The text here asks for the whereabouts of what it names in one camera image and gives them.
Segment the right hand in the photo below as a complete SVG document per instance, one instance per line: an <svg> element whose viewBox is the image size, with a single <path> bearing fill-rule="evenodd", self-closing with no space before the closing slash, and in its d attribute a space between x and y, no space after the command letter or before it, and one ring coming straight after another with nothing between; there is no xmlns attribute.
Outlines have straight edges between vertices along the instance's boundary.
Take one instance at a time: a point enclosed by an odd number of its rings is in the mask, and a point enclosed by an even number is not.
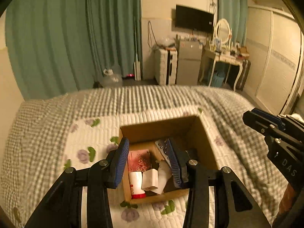
<svg viewBox="0 0 304 228"><path fill-rule="evenodd" d="M295 191L294 188L289 183L284 192L282 200L279 204L279 213L278 214L281 215L283 213L290 211L296 201L297 196L298 196L298 192Z"/></svg>

